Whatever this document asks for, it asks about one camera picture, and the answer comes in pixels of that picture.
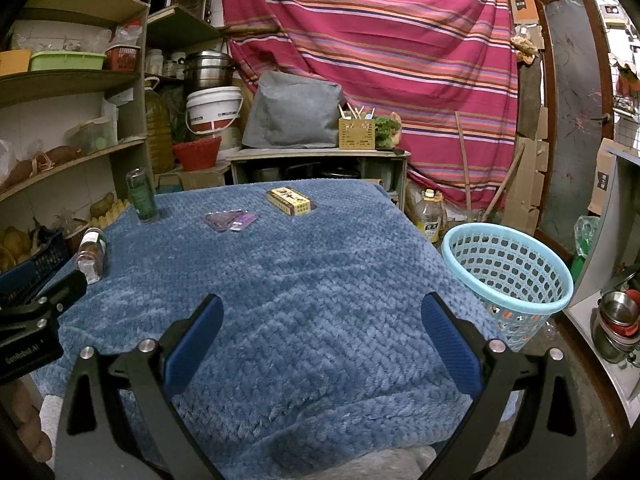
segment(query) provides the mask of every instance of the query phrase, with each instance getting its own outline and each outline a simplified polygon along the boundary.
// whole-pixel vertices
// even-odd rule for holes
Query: green plastic container
[[[30,70],[100,70],[106,56],[92,52],[67,52],[66,50],[47,50],[31,56]]]

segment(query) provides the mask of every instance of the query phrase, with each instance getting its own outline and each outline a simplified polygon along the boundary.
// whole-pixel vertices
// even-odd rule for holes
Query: wooden pole
[[[524,144],[521,144],[520,147],[518,148],[518,152],[516,153],[516,156],[513,158],[513,162],[509,166],[509,170],[507,171],[507,174],[505,175],[504,180],[502,181],[502,184],[500,184],[500,187],[498,188],[498,191],[495,192],[494,198],[491,200],[489,207],[486,209],[486,211],[482,215],[482,218],[480,220],[481,222],[486,222],[486,219],[491,214],[491,211],[494,209],[494,206],[496,205],[496,203],[498,202],[498,199],[502,195],[504,188],[507,187],[507,184],[511,179],[511,175],[513,174],[515,169],[518,167],[518,164],[520,163],[520,159],[522,158],[523,153],[524,153]]]
[[[471,184],[469,183],[469,164],[466,161],[465,149],[465,133],[462,131],[460,124],[460,115],[456,114],[456,124],[458,126],[458,135],[460,136],[460,149],[462,150],[462,165],[465,169],[465,195],[466,195],[466,222],[471,222]]]

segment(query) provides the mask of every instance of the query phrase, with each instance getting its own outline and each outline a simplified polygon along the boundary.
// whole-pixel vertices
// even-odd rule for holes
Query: bed
[[[105,276],[60,318],[64,357],[33,374],[41,393],[63,396],[84,346],[121,352],[158,338],[213,292],[225,305],[222,329],[174,405],[228,480],[359,478],[339,469],[350,461],[380,478],[387,460],[424,468],[433,451],[423,446],[449,438],[470,399],[424,331],[422,298],[435,290],[485,337],[499,330],[381,187],[288,185],[317,208],[290,217],[266,200],[274,183],[262,183],[157,196],[152,224],[127,209],[105,231]],[[203,221],[235,208],[257,221],[224,233]]]

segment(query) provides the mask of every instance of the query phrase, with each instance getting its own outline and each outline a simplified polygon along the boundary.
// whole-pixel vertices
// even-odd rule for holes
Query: light blue plastic basket
[[[444,237],[447,267],[470,288],[520,350],[574,294],[569,269],[546,245],[495,224],[454,227]]]

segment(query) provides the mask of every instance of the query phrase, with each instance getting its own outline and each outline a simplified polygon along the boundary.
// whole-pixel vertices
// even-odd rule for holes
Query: frosted glass panel
[[[556,66],[558,125],[553,173],[540,228],[575,252],[574,224],[587,214],[602,140],[602,88],[591,25],[582,0],[545,4]]]

